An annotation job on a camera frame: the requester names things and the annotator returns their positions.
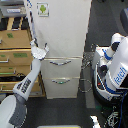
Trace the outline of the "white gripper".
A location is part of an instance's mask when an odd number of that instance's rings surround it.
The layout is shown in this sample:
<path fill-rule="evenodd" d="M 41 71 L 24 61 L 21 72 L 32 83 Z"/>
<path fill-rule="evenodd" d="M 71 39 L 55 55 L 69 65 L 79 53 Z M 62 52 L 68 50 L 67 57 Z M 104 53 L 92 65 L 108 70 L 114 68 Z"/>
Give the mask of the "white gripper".
<path fill-rule="evenodd" d="M 33 39 L 30 42 L 30 46 L 31 46 L 31 53 L 32 53 L 33 57 L 38 59 L 38 60 L 44 59 L 46 54 L 49 52 L 49 47 L 48 47 L 47 43 L 45 43 L 44 49 L 40 49 L 40 48 L 36 47 L 36 40 L 35 39 Z"/>

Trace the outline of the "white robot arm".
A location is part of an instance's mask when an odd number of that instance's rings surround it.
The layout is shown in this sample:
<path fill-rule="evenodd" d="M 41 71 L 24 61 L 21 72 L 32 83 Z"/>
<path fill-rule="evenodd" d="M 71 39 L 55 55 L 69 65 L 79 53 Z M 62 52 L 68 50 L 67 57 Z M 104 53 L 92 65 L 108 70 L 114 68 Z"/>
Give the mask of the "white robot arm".
<path fill-rule="evenodd" d="M 30 73 L 13 88 L 13 95 L 7 96 L 0 104 L 0 128 L 21 128 L 27 115 L 25 102 L 40 72 L 41 61 L 49 51 L 49 47 L 39 48 L 36 40 L 30 42 L 34 57 Z"/>

